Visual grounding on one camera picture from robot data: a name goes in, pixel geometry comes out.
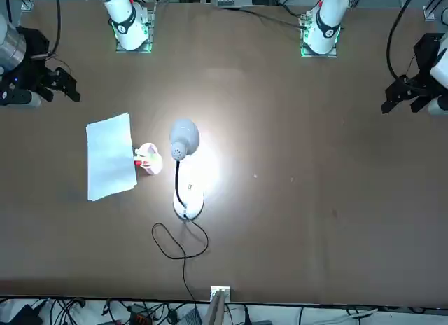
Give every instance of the desk lamp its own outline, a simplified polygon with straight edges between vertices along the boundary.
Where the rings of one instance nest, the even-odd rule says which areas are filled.
[[[196,152],[199,146],[199,130],[188,119],[177,120],[169,134],[171,156],[176,161],[176,180],[173,196],[173,206],[176,214],[184,220],[195,219],[204,206],[204,192],[189,181],[179,185],[179,167],[181,161]]]

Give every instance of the white paper sheet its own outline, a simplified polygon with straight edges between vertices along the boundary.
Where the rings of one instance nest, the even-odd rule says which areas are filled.
[[[137,184],[128,113],[87,125],[88,200]]]

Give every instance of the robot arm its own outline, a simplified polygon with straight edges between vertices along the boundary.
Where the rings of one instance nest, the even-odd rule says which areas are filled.
[[[14,27],[0,14],[0,105],[39,106],[60,90],[73,101],[81,96],[63,68],[46,67],[48,39],[37,29]]]
[[[433,115],[448,114],[448,33],[426,33],[414,46],[419,72],[400,76],[386,89],[382,113],[389,113],[401,101],[412,100],[416,113],[428,105]]]
[[[312,24],[307,46],[316,54],[329,53],[336,43],[337,34],[350,0],[323,0],[312,10]]]
[[[135,50],[148,40],[144,31],[148,21],[148,10],[145,7],[130,0],[102,1],[111,17],[115,37],[125,50]]]

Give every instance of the brown table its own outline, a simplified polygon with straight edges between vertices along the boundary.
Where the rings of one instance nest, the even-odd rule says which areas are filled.
[[[169,128],[187,117],[202,135],[197,221],[210,236],[187,264],[197,299],[228,285],[238,301],[447,306],[448,120],[408,104],[381,115],[396,15],[350,11],[338,59],[302,59],[292,28],[172,4],[157,12],[153,53],[123,55],[98,2],[62,4],[59,58],[82,102],[0,111],[2,293],[187,299],[182,262],[151,238],[159,221],[189,253],[202,248],[172,209]],[[54,3],[23,22],[54,39]],[[421,11],[405,14],[397,72],[427,28]],[[88,202],[85,126],[124,112],[164,169]]]

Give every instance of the floor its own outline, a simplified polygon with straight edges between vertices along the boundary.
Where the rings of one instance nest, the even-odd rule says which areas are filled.
[[[8,322],[14,315],[25,305],[36,302],[36,299],[15,299],[8,300],[5,303],[0,304],[0,321]],[[43,307],[40,316],[44,320],[43,325],[50,324],[49,314],[50,307],[53,302],[47,302]],[[95,325],[103,324],[111,321],[110,315],[106,314],[102,316],[102,311],[105,302],[103,300],[89,300],[83,309],[74,307],[71,316],[79,324]],[[133,302],[125,302],[126,305],[132,305]],[[157,303],[147,303],[147,306],[157,305]],[[176,307],[179,304],[170,304],[171,308]],[[198,305],[201,318],[204,319],[207,313],[208,305]],[[179,319],[185,316],[194,307],[193,304],[187,304],[178,310]],[[244,309],[242,305],[229,305],[232,313],[232,320],[234,325],[238,325],[244,321]],[[60,312],[60,307],[55,306],[53,310],[52,318],[55,324],[55,319]],[[129,319],[129,312],[117,302],[111,303],[111,311],[114,319],[122,319],[123,323]],[[251,317],[251,321],[265,321],[269,320],[274,325],[298,325],[298,318],[300,315],[300,307],[283,307],[283,306],[259,306],[248,305],[248,311]],[[302,315],[302,325],[326,325],[326,324],[347,324],[356,325],[358,322],[352,319],[346,319],[345,321],[337,321],[335,319],[341,319],[346,316],[345,310],[324,310],[316,308],[305,308]],[[412,313],[397,313],[397,312],[376,312],[371,317],[362,319],[362,325],[417,325],[417,324],[448,324],[448,317],[440,315],[429,314],[412,314]],[[231,319],[228,314],[225,314],[224,325],[232,325]]]

